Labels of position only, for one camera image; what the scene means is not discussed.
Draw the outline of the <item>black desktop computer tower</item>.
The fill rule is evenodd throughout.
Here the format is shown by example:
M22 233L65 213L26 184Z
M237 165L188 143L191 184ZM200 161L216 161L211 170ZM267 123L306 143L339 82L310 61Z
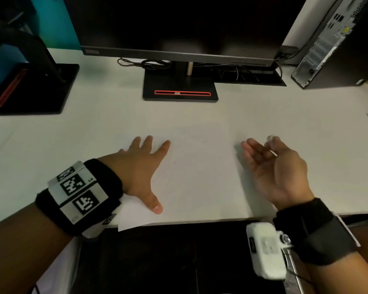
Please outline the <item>black desktop computer tower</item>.
M302 89L361 86L368 80L368 0L341 0L291 75Z

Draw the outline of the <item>black wristband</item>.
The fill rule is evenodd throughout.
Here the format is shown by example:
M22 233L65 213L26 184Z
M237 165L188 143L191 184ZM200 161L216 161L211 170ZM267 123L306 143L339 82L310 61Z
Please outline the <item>black wristband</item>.
M35 199L35 204L40 211L70 236L80 236L86 229L109 217L113 210L120 206L120 200L123 196L122 182L109 167L97 159L90 159L83 164L95 176L108 195L108 199L77 224L73 225L60 211L59 206L49 193L48 187L40 192Z
M350 230L319 198L278 211L273 221L305 263L327 266L357 251Z

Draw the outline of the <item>white paper sheet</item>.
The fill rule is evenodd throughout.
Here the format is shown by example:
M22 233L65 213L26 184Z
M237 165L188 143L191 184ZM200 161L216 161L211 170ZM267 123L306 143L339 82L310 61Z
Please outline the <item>white paper sheet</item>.
M124 195L110 225L124 231L144 225L270 219L275 209L254 187L242 166L239 145L220 123L148 129L153 152L166 140L170 149L151 180L161 215Z

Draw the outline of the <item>black left wristband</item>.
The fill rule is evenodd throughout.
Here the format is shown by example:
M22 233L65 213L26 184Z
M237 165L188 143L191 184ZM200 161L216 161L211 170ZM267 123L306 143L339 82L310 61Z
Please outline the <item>black left wristband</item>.
M80 236L86 229L109 217L113 210L120 206L120 200L123 196L122 182L109 167L97 159L90 159L83 164L95 176L108 195L108 199L77 224L73 225L60 211L59 206L49 193L48 187L40 192L35 199L35 204L40 211L70 236Z

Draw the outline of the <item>black right wristband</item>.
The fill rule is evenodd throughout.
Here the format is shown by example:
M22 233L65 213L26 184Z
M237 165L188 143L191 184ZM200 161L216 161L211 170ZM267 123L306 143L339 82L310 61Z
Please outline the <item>black right wristband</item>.
M305 263L327 266L357 251L350 230L319 198L278 211L273 221Z

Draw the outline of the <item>person's right forearm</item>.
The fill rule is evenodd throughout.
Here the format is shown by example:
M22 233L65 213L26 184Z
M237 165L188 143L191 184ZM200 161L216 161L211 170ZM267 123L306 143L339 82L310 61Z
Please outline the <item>person's right forearm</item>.
M309 265L291 252L302 288L297 294L368 294L368 225L356 225L351 231L361 247L331 265Z

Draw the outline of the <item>person's left forearm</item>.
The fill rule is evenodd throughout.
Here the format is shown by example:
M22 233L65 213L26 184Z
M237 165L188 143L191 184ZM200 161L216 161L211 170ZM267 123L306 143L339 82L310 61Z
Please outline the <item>person's left forearm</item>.
M0 222L0 294L27 294L73 236L35 203Z

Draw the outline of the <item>white marker tag band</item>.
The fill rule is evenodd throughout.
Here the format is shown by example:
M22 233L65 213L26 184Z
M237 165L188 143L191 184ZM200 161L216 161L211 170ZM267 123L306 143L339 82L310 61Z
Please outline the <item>white marker tag band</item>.
M49 180L48 190L73 225L108 199L95 176L81 161Z

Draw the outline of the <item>person's right hand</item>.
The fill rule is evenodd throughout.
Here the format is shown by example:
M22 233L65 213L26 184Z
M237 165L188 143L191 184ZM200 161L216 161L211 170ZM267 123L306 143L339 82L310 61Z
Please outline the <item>person's right hand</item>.
M289 159L266 159L266 143L253 138L240 143L256 189L278 210L312 201L315 196L308 181L307 163L290 148Z

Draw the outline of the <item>black computer monitor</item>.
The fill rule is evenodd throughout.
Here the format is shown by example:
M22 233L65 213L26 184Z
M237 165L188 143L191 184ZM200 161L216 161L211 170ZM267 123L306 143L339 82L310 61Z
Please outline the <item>black computer monitor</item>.
M306 0L64 0L85 55L269 67Z

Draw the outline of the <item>person's left hand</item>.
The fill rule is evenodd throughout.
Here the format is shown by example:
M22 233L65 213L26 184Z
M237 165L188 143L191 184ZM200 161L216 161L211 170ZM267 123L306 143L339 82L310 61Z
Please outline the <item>person's left hand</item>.
M151 188L151 179L155 171L166 157L171 142L165 141L154 153L143 153L140 147L142 138L133 139L126 153L113 153L98 161L109 167L122 182L123 193L139 199L142 189Z

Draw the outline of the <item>black stand with red slot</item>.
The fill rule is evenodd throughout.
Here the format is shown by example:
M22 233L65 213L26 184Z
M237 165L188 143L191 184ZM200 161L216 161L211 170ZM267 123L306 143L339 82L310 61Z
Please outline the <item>black stand with red slot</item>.
M212 72L193 65L187 75L187 62L173 62L166 69L146 69L142 86L145 101L218 102Z

